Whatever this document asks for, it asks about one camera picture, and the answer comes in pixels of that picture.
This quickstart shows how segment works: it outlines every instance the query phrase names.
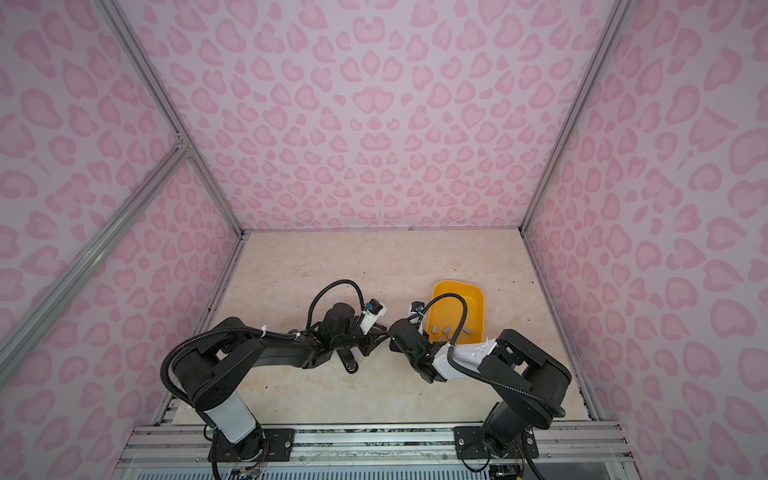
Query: metal rail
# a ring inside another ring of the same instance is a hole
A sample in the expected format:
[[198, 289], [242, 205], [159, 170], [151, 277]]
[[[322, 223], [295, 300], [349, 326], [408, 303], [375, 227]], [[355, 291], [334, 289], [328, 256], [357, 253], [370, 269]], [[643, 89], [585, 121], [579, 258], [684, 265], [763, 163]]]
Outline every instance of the metal rail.
[[603, 32], [598, 40], [598, 47], [592, 54], [587, 70], [584, 73], [584, 78], [576, 91], [576, 96], [571, 104], [571, 108], [565, 116], [563, 128], [560, 129], [558, 137], [555, 140], [554, 148], [552, 148], [552, 152], [547, 160], [547, 166], [536, 184], [533, 197], [531, 198], [531, 204], [528, 205], [528, 209], [525, 211], [520, 226], [521, 232], [527, 231], [531, 226], [536, 211], [544, 198], [544, 193], [549, 187], [549, 180], [552, 173], [565, 153], [568, 142], [571, 140], [571, 135], [576, 130], [578, 121], [584, 113], [584, 110], [586, 110], [589, 99], [600, 82], [600, 78], [619, 41], [621, 32], [630, 17], [629, 13], [636, 3], [637, 0], [616, 0], [611, 8], [611, 13], [608, 15], [605, 28], [603, 28]]
[[141, 77], [144, 85], [149, 90], [149, 94], [160, 108], [160, 112], [163, 114], [166, 122], [170, 125], [171, 129], [176, 132], [176, 135], [180, 140], [186, 141], [190, 145], [192, 150], [192, 166], [200, 176], [200, 179], [202, 179], [203, 185], [205, 186], [205, 189], [208, 190], [211, 199], [218, 207], [230, 228], [238, 237], [242, 237], [243, 227], [240, 225], [240, 221], [237, 219], [234, 210], [232, 210], [232, 206], [224, 196], [219, 184], [214, 180], [214, 176], [211, 174], [210, 169], [203, 160], [200, 151], [194, 143], [194, 139], [184, 125], [184, 122], [181, 120], [181, 116], [174, 106], [174, 103], [171, 101], [170, 95], [163, 87], [160, 76], [157, 75], [152, 64], [147, 59], [147, 55], [141, 47], [141, 43], [138, 41], [138, 37], [134, 33], [131, 24], [128, 23], [123, 9], [116, 0], [94, 0], [94, 2], [101, 11], [104, 20], [114, 33], [118, 43], [120, 43], [120, 46], [123, 48], [126, 56], [133, 64], [136, 72]]
[[[221, 305], [221, 300], [224, 298], [224, 294], [227, 292], [227, 287], [232, 280], [235, 269], [237, 268], [237, 262], [240, 260], [240, 256], [243, 254], [243, 248], [248, 241], [248, 236], [243, 236], [240, 239], [235, 240], [235, 244], [232, 246], [232, 251], [227, 257], [227, 261], [224, 264], [224, 269], [221, 271], [218, 280], [214, 284], [212, 291], [214, 294], [208, 300], [208, 304], [205, 306], [203, 313], [200, 315], [200, 320], [192, 332], [192, 335], [197, 335], [203, 330], [207, 329], [216, 316], [216, 312]], [[163, 398], [160, 400], [160, 405], [157, 407], [152, 420], [151, 425], [161, 425], [165, 422], [170, 422], [174, 419], [173, 415], [178, 409], [179, 399], [173, 399], [173, 395], [164, 390]]]
[[595, 396], [589, 381], [587, 381], [587, 376], [584, 373], [584, 367], [582, 366], [581, 361], [578, 359], [578, 356], [576, 355], [576, 349], [574, 348], [574, 344], [571, 341], [571, 337], [568, 336], [568, 332], [565, 329], [565, 321], [558, 312], [557, 303], [554, 301], [552, 292], [549, 291], [549, 287], [544, 282], [544, 278], [541, 276], [541, 268], [536, 261], [533, 250], [531, 250], [531, 245], [528, 242], [528, 238], [525, 236], [525, 232], [521, 231], [520, 234], [522, 235], [523, 245], [525, 245], [525, 251], [528, 253], [528, 258], [530, 259], [531, 265], [533, 266], [533, 271], [536, 273], [538, 286], [541, 288], [541, 293], [544, 294], [544, 300], [547, 303], [547, 308], [549, 308], [549, 313], [552, 316], [554, 329], [558, 332], [560, 343], [563, 346], [563, 350], [565, 350], [565, 355], [568, 357], [568, 362], [571, 364], [571, 370], [574, 373], [576, 385], [579, 388], [581, 398], [584, 400], [584, 405], [587, 407], [587, 412], [589, 413], [590, 418], [600, 420], [605, 419], [605, 412], [600, 406], [600, 402], [598, 401], [597, 396]]
[[180, 141], [161, 161], [135, 192], [115, 212], [107, 225], [72, 260], [67, 271], [48, 291], [43, 299], [19, 321], [19, 327], [8, 342], [0, 348], [0, 389], [11, 378], [61, 312], [77, 296], [96, 269], [109, 257], [111, 251], [131, 229], [163, 186], [173, 176], [185, 158], [189, 157], [187, 144]]
[[[265, 425], [293, 428], [287, 464], [273, 465], [455, 465], [452, 429], [480, 423]], [[210, 443], [202, 425], [137, 427], [118, 469], [206, 465]], [[538, 462], [633, 462], [616, 422], [553, 422], [535, 430]], [[494, 459], [492, 463], [514, 460]], [[247, 463], [226, 464], [226, 466]]]

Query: aluminum frame rail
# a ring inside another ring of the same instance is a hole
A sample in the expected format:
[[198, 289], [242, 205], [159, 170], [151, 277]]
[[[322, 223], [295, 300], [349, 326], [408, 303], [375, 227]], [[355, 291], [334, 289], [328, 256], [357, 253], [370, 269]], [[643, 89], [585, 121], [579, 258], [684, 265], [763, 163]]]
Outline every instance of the aluminum frame rail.
[[[290, 461], [280, 465], [449, 465], [459, 464], [453, 427], [481, 423], [264, 425], [296, 430]], [[616, 422], [553, 422], [535, 430], [537, 462], [633, 462]], [[210, 443], [203, 426], [136, 427], [116, 469], [209, 465]], [[494, 459], [492, 463], [512, 463]], [[236, 466], [248, 463], [222, 463]]]
[[19, 320], [19, 327], [8, 342], [0, 347], [0, 389], [189, 156], [186, 142], [176, 144], [152, 174], [112, 215], [107, 225], [72, 260], [67, 271], [56, 280], [42, 300]]
[[144, 86], [149, 90], [149, 95], [154, 99], [166, 122], [170, 125], [171, 129], [176, 132], [180, 141], [185, 141], [189, 144], [192, 166], [200, 176], [200, 179], [202, 179], [203, 185], [205, 186], [205, 189], [208, 190], [208, 194], [214, 201], [214, 204], [235, 234], [238, 237], [242, 237], [243, 227], [240, 225], [237, 215], [235, 215], [234, 210], [232, 210], [232, 206], [229, 201], [227, 201], [227, 197], [224, 196], [219, 184], [214, 180], [214, 176], [203, 160], [200, 151], [197, 149], [194, 139], [184, 125], [184, 122], [181, 120], [179, 111], [176, 109], [174, 103], [170, 99], [170, 95], [163, 87], [160, 75], [157, 74], [152, 67], [152, 64], [147, 59], [146, 52], [141, 47], [141, 43], [138, 41], [138, 37], [131, 27], [131, 24], [128, 22], [123, 9], [118, 4], [117, 0], [94, 0], [94, 3], [101, 11], [102, 17], [114, 33], [115, 38], [123, 48], [123, 51], [131, 61], [139, 77], [141, 77]]
[[630, 13], [635, 4], [637, 4], [637, 0], [616, 0], [613, 4], [611, 13], [608, 14], [605, 28], [603, 28], [603, 32], [598, 39], [598, 46], [595, 48], [592, 57], [587, 64], [587, 69], [584, 72], [584, 77], [579, 84], [578, 90], [576, 90], [576, 95], [571, 104], [571, 108], [565, 115], [563, 127], [560, 129], [560, 132], [554, 141], [554, 148], [552, 148], [552, 152], [547, 160], [547, 166], [536, 184], [531, 203], [525, 211], [520, 226], [521, 232], [527, 231], [531, 226], [531, 223], [533, 223], [536, 211], [540, 207], [541, 199], [544, 197], [544, 193], [549, 187], [554, 169], [563, 158], [568, 142], [571, 140], [571, 135], [576, 130], [579, 119], [587, 109], [589, 99], [598, 87], [600, 78], [614, 53], [614, 49], [621, 37], [621, 32], [628, 23], [629, 18], [631, 17]]

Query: beige marble surface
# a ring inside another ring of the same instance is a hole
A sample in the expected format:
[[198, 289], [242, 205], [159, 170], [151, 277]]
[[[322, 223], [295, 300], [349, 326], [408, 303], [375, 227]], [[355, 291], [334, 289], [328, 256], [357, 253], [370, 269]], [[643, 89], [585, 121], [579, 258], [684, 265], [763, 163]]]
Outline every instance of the beige marble surface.
[[[402, 318], [414, 300], [429, 301], [440, 280], [479, 286], [485, 294], [485, 336], [516, 329], [568, 366], [544, 297], [517, 230], [414, 230], [253, 233], [217, 313], [274, 332], [302, 329], [312, 298], [341, 278], [355, 280], [365, 300], [384, 303], [381, 320]], [[319, 302], [315, 321], [333, 303], [356, 305], [354, 290], [338, 286]], [[384, 342], [345, 372], [337, 356], [316, 369], [252, 369], [238, 391], [262, 423], [482, 421], [499, 400], [473, 379], [428, 384], [404, 355]], [[565, 419], [588, 414], [572, 382]], [[201, 424], [188, 406], [176, 425]]]

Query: enclosure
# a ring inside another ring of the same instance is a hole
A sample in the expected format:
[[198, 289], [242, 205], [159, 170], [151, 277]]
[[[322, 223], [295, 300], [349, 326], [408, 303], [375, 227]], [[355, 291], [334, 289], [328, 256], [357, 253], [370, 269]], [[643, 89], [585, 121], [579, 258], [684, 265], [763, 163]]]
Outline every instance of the enclosure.
[[[1, 477], [210, 475], [164, 357], [342, 278], [562, 362], [547, 478], [768, 475], [768, 3], [6, 0], [0, 59]], [[261, 478], [491, 478], [491, 386], [354, 353], [240, 384]]]

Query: white arm segment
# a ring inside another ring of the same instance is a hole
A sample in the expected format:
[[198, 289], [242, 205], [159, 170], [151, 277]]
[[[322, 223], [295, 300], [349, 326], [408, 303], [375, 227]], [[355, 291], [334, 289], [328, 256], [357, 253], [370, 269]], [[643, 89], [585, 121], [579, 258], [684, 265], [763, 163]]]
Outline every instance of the white arm segment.
[[[468, 369], [477, 371], [480, 362], [482, 362], [486, 356], [490, 355], [495, 347], [496, 340], [489, 340], [484, 343], [457, 345], [453, 347], [453, 359]], [[466, 377], [466, 375], [460, 373], [448, 363], [449, 348], [451, 348], [451, 346], [446, 343], [440, 350], [438, 350], [434, 361], [432, 361], [432, 367], [446, 380]]]

